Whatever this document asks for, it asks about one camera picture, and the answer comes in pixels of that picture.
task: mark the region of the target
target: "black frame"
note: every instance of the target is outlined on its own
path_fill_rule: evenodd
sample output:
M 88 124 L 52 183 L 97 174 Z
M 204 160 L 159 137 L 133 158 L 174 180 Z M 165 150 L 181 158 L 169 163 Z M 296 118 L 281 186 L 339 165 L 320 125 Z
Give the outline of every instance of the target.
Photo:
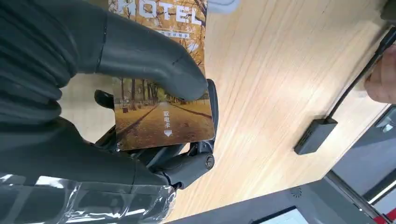
M 275 218 L 275 217 L 277 217 L 277 216 L 280 216 L 280 215 L 282 215 L 282 214 L 284 214 L 284 213 L 287 213 L 287 212 L 289 212 L 289 211 L 292 211 L 292 210 L 294 210 L 294 209 L 297 209 L 297 207 L 296 207 L 296 206 L 291 206 L 291 207 L 289 207 L 289 208 L 283 209 L 282 211 L 276 212 L 276 213 L 274 213 L 274 214 L 272 214 L 272 215 L 266 216 L 266 217 L 264 217 L 264 218 L 257 219 L 257 220 L 255 220 L 255 221 L 251 222 L 250 224 L 260 224 L 260 223 L 262 223 L 262 222 L 265 222 L 265 221 L 267 221 L 267 220 L 273 219 L 273 218 Z

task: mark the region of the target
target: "tree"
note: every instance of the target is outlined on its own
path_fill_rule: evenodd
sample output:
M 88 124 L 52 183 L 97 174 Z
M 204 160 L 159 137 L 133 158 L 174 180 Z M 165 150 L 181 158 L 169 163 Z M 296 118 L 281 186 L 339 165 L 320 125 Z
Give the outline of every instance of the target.
M 146 101 L 146 88 L 144 88 L 144 79 L 141 80 L 141 91 L 143 93 L 143 101 Z
M 136 80 L 132 79 L 132 85 L 131 85 L 131 101 L 130 101 L 130 108 L 131 110 L 136 111 L 136 105 L 135 105 L 135 90 L 136 90 Z
M 124 100 L 124 78 L 119 78 L 121 81 L 121 100 Z

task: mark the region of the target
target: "light wood surface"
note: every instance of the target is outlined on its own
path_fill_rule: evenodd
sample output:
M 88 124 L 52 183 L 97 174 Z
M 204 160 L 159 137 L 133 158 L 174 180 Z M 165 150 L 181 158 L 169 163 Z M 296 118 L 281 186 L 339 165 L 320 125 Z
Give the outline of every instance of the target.
M 383 33 L 383 4 L 242 0 L 233 14 L 209 15 L 205 69 L 220 107 L 216 165 L 178 191 L 168 221 L 316 181 L 332 168 L 387 107 L 370 100 L 361 84 L 335 114 L 339 124 L 316 153 L 298 156 L 292 148 L 371 57 Z M 95 141 L 114 117 L 93 105 L 93 91 L 96 85 L 111 88 L 111 82 L 77 78 L 64 90 L 63 115 Z M 81 88 L 86 97 L 76 94 Z M 84 106 L 96 112 L 84 112 Z

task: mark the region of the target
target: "path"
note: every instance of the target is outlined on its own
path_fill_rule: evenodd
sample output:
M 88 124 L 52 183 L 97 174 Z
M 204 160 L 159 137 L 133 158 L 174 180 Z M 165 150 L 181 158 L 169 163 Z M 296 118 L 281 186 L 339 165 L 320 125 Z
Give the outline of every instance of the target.
M 166 128 L 164 111 L 169 113 L 170 127 Z M 122 148 L 142 148 L 207 140 L 213 137 L 212 119 L 186 109 L 161 102 L 139 122 L 127 128 L 122 138 Z M 171 130 L 168 137 L 165 130 Z

